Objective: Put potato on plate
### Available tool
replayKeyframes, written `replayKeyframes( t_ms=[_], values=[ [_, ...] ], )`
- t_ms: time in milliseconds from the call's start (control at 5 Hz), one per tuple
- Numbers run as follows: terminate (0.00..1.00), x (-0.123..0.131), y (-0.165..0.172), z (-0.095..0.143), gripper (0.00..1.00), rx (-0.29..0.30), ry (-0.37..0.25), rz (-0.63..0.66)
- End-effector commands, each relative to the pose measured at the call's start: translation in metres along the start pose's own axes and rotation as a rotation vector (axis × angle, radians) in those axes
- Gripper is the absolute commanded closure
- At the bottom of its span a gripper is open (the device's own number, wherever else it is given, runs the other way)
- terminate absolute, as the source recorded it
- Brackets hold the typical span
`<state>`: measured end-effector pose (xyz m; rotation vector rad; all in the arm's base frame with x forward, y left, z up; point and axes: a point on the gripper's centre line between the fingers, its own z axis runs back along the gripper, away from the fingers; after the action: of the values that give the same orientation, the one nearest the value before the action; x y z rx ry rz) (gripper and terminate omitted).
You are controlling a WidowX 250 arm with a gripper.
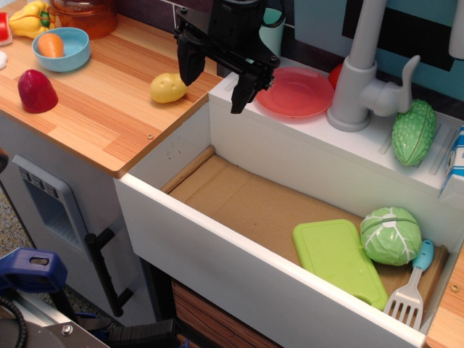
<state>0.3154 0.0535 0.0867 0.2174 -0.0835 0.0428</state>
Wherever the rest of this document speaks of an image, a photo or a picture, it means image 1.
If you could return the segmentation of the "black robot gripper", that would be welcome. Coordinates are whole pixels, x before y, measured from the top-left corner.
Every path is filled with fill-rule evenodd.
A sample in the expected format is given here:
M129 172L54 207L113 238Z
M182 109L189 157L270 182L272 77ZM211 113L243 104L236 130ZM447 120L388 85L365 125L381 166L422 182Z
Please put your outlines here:
M183 83L190 86L210 58L240 75L231 97L232 114L242 113L261 90L268 90L280 60L260 39L267 5L266 1L213 1L208 12L177 9L175 38Z

